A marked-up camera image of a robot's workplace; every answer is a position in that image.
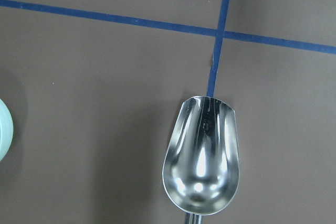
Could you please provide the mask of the green ceramic bowl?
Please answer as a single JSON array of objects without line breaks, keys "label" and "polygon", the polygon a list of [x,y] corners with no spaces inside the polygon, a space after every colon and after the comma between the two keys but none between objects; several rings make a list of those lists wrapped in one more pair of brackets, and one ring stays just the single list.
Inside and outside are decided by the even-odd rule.
[{"label": "green ceramic bowl", "polygon": [[14,125],[12,115],[4,103],[1,100],[1,153],[0,153],[0,160],[2,161],[3,158],[6,156],[14,134]]}]

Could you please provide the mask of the metal ice scoop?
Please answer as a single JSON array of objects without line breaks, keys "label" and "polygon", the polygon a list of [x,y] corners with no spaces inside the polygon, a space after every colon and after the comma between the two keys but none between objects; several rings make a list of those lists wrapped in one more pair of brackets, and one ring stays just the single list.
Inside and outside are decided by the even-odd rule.
[{"label": "metal ice scoop", "polygon": [[162,168],[165,192],[186,213],[185,223],[201,223],[233,200],[239,185],[235,111],[221,100],[194,96],[182,103]]}]

